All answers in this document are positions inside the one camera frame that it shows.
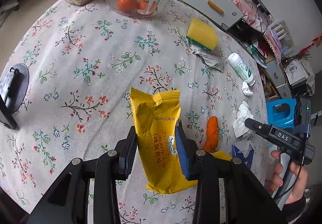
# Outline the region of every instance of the table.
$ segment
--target table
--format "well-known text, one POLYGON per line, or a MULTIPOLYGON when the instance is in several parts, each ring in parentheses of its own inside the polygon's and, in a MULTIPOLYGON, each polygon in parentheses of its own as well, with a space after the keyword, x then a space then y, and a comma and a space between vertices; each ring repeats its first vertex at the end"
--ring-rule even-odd
MULTIPOLYGON (((219 148, 231 154, 232 128, 242 101, 256 120, 267 121, 255 61, 229 35, 215 27, 223 73, 192 54, 185 37, 192 17, 210 23, 194 9, 168 0, 163 13, 134 19, 113 12, 105 0, 83 7, 59 0, 28 30, 5 71, 25 63, 30 83, 13 114, 20 126, 1 127, 0 185, 30 213, 65 166, 75 157, 97 158, 126 138, 133 125, 131 87, 150 94, 181 91, 181 119, 188 138, 199 147, 206 140, 209 116, 217 116, 219 148), (242 80, 227 62, 238 53, 253 71, 253 96, 242 93, 242 80)), ((255 136, 252 172, 264 183, 267 142, 255 136)), ((121 223, 190 223, 196 187, 170 195, 146 190, 139 154, 129 179, 117 181, 121 223)), ((89 195, 92 222, 93 185, 89 195)), ((225 220, 223 185, 221 221, 225 220)))

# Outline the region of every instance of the white wall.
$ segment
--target white wall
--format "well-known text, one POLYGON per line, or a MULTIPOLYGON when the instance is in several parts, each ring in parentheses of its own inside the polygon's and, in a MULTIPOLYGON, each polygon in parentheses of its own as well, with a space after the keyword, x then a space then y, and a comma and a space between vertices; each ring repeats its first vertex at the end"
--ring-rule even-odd
MULTIPOLYGON (((322 34, 322 15, 314 0, 261 0, 273 18, 284 19, 294 41, 294 54, 322 34)), ((311 49, 314 73, 322 70, 322 46, 311 49)))

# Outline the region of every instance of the carrot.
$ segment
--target carrot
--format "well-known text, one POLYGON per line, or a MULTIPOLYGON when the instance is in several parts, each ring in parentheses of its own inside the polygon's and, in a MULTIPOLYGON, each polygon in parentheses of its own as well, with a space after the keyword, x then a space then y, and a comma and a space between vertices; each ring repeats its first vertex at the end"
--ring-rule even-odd
POLYGON ((209 118, 207 122, 206 134, 207 140, 202 149, 207 152, 214 152, 218 146, 219 136, 218 120, 216 116, 212 116, 209 118))

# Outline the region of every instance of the orange fruit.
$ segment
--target orange fruit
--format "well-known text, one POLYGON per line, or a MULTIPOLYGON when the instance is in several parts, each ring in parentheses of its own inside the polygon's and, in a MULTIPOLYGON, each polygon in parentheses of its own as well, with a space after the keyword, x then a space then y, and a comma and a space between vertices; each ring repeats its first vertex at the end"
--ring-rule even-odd
POLYGON ((131 12, 137 9, 137 0, 118 0, 117 7, 121 12, 131 12))
POLYGON ((137 3, 137 9, 138 10, 144 10, 148 6, 148 2, 144 0, 139 0, 137 3))

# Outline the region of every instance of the wooden drawer handle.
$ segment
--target wooden drawer handle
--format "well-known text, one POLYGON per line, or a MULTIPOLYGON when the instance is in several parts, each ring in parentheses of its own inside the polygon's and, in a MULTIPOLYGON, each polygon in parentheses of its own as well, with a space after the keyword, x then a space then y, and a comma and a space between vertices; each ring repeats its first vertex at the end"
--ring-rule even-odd
POLYGON ((223 10, 220 9, 217 5, 215 5, 212 1, 208 0, 208 5, 213 8, 217 13, 223 14, 223 10))

